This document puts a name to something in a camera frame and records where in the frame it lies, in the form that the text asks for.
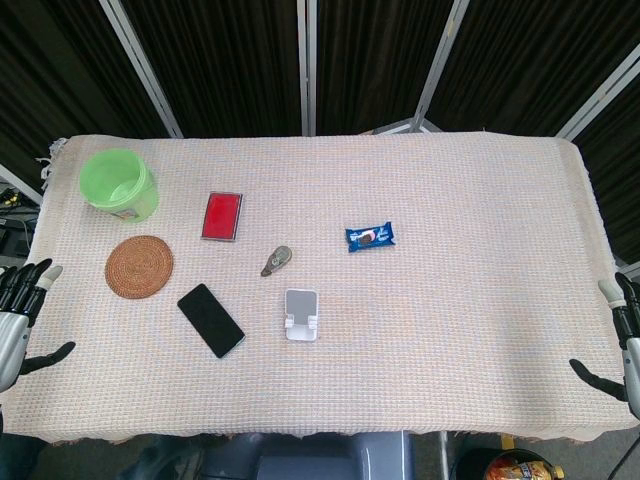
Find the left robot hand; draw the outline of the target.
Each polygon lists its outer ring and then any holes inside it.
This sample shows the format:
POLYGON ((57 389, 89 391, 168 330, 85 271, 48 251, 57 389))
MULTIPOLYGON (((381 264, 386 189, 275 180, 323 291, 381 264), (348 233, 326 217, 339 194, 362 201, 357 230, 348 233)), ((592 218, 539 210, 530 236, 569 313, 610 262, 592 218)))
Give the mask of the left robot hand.
POLYGON ((63 361, 76 346, 69 341, 48 355, 26 357, 46 296, 63 272, 62 266, 52 263, 47 258, 1 269, 1 392, 9 390, 20 376, 63 361))

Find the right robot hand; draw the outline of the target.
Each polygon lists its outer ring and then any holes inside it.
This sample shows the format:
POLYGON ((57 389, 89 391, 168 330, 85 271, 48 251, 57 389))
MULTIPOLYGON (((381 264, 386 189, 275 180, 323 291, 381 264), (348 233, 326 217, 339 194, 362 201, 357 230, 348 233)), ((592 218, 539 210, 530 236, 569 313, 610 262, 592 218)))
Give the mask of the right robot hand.
POLYGON ((577 359, 570 359, 574 373, 587 385, 628 405, 631 414, 639 418, 639 284, 621 272, 613 280, 598 281, 612 313, 612 321, 621 349, 623 382, 602 378, 589 371, 577 359))

